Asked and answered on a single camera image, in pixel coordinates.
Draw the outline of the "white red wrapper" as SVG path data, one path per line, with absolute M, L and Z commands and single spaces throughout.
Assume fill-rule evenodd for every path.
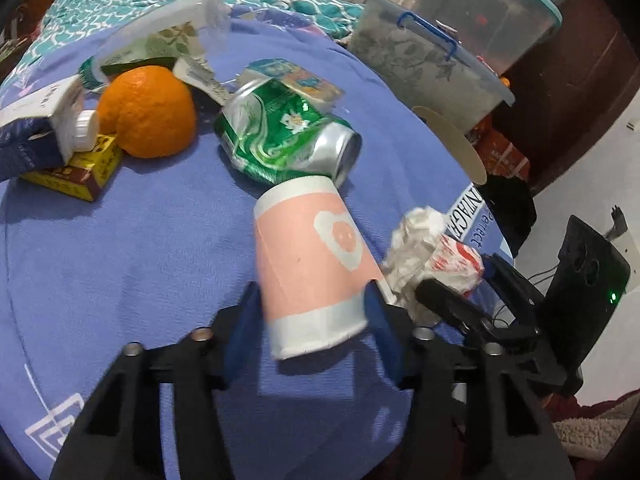
M 446 234 L 449 217 L 431 207 L 414 208 L 393 230 L 381 269 L 398 306 L 416 325 L 433 327 L 440 317 L 416 299 L 416 289 L 434 278 L 459 294 L 469 295 L 484 274 L 482 257 L 472 247 Z

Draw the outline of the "pink white paper cup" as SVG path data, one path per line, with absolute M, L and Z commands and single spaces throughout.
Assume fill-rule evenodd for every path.
M 254 232 L 273 359 L 331 349 L 367 327 L 364 289 L 383 275 L 332 180 L 270 188 L 254 207 Z

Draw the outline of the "yellow red spice box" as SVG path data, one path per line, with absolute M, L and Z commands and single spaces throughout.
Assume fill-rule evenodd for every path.
M 21 179 L 92 203 L 111 181 L 123 158 L 124 152 L 114 136 L 99 134 L 91 152 L 75 154 L 62 168 L 29 172 Z

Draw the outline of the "dark blue milk carton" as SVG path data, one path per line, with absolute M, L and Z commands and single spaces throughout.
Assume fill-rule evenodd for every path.
M 67 165 L 75 154 L 93 150 L 99 130 L 98 112 L 85 108 L 78 76 L 23 96 L 1 110 L 1 181 Z

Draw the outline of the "black router device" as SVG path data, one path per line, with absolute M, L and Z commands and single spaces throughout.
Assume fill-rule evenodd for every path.
M 555 359 L 572 374 L 610 322 L 631 270 L 608 240 L 576 216 L 568 219 L 558 258 L 537 324 Z

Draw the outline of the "round cardboard disc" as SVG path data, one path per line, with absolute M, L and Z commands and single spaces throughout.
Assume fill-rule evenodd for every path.
M 460 129 L 428 107 L 414 106 L 411 110 L 439 138 L 474 184 L 484 185 L 487 182 L 487 172 L 480 155 Z

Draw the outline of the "blue patterned bed sheet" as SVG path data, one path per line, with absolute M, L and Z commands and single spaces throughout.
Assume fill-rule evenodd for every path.
M 205 39 L 222 81 L 285 58 L 341 88 L 336 111 L 362 135 L 344 201 L 382 259 L 401 217 L 430 206 L 486 254 L 509 248 L 480 194 L 383 81 L 306 18 L 237 6 L 224 40 Z M 47 478 L 85 400 L 124 344 L 172 344 L 235 304 L 255 276 L 260 186 L 233 170 L 203 115 L 173 158 L 128 158 L 93 203 L 22 180 L 1 187 L 1 426 Z M 254 339 L 217 400 L 240 479 L 358 479 L 393 452 L 410 396 L 361 334 L 277 363 Z

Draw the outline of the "small teal snack packet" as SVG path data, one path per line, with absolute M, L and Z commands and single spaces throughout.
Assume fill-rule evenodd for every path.
M 269 78 L 282 82 L 322 112 L 333 110 L 344 94 L 332 82 L 284 58 L 262 58 L 251 62 L 236 76 L 235 87 L 239 89 L 254 80 Z

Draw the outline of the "crushed green soda can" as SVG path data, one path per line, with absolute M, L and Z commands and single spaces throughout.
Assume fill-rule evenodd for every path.
M 346 120 L 320 112 L 273 78 L 254 79 L 232 94 L 215 131 L 231 166 L 268 185 L 325 176 L 339 188 L 362 147 Z

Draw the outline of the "orange fruit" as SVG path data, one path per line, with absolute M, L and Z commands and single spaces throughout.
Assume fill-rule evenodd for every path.
M 101 94 L 96 112 L 100 133 L 137 158 L 177 155 L 196 137 L 191 91 L 162 66 L 141 66 L 117 76 Z

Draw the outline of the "clear plastic bottle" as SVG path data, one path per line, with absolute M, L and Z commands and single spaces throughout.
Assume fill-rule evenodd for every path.
M 116 28 L 81 64 L 82 84 L 96 91 L 131 65 L 169 65 L 182 56 L 205 65 L 206 48 L 226 43 L 230 14 L 224 0 L 175 0 L 146 12 Z

